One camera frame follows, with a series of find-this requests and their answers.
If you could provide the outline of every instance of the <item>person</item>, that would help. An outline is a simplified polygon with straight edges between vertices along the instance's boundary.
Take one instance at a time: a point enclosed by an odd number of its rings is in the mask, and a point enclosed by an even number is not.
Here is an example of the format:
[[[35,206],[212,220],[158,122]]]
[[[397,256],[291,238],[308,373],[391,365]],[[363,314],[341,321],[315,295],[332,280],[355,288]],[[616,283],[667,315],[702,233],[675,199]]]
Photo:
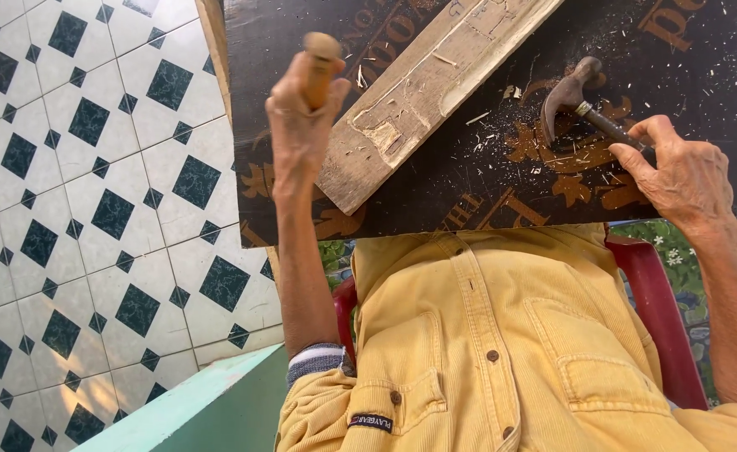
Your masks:
[[[724,403],[673,408],[604,226],[361,239],[355,366],[340,344],[312,222],[313,183],[347,80],[314,112],[296,55],[266,111],[274,151],[289,392],[276,450],[737,450],[737,220],[728,159],[654,116],[658,169],[611,152],[695,249]],[[338,63],[343,70],[343,62]]]

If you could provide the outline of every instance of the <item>right hand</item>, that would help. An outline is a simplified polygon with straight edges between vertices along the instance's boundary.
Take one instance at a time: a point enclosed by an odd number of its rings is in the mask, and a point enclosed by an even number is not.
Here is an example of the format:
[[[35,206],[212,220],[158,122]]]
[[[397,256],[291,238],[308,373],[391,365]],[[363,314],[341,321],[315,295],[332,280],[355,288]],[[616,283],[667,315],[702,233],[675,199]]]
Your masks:
[[[609,150],[661,216],[687,237],[737,224],[731,210],[734,192],[728,183],[728,157],[718,147],[706,141],[685,141],[664,115],[637,123],[628,135],[652,139],[658,169],[631,146],[616,143]]]

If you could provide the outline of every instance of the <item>red plastic chair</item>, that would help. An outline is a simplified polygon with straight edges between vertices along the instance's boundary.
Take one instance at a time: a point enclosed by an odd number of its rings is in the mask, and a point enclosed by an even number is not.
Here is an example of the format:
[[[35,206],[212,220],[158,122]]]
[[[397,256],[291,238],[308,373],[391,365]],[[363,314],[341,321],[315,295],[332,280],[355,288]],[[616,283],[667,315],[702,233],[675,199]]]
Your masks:
[[[704,385],[700,382],[681,313],[678,312],[675,295],[653,244],[609,235],[605,245],[614,254],[617,266],[628,277],[639,318],[655,341],[661,362],[664,395],[680,408],[708,409]],[[353,277],[335,288],[333,300],[338,315],[340,341],[356,363],[349,329],[351,313],[357,305]]]

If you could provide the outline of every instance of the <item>hand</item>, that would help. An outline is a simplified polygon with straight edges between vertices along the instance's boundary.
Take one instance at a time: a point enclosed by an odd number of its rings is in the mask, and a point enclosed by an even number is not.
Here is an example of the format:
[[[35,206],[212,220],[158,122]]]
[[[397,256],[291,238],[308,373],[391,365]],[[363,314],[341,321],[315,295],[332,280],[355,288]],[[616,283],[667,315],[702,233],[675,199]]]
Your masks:
[[[306,52],[297,53],[266,100],[274,150],[274,201],[303,200],[304,195],[312,193],[335,115],[351,89],[346,79],[332,81],[327,104],[311,112],[303,97],[310,58]],[[337,60],[333,74],[343,71],[345,66],[343,60]]]
[[[609,150],[632,176],[658,213],[687,238],[699,232],[737,225],[731,206],[728,157],[705,141],[685,141],[666,116],[637,123],[628,134],[655,142],[658,169],[633,147],[617,143]]]

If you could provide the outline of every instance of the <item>forearm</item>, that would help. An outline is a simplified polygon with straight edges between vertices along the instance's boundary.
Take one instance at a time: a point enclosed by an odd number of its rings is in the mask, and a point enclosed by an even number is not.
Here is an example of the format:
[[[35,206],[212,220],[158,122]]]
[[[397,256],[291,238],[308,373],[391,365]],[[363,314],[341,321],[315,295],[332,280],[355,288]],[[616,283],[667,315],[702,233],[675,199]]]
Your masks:
[[[717,394],[737,402],[737,224],[687,233],[708,296],[711,365]]]
[[[312,184],[301,191],[274,197],[279,226],[279,301],[285,348],[291,357],[312,344],[340,344],[333,298],[315,240]]]

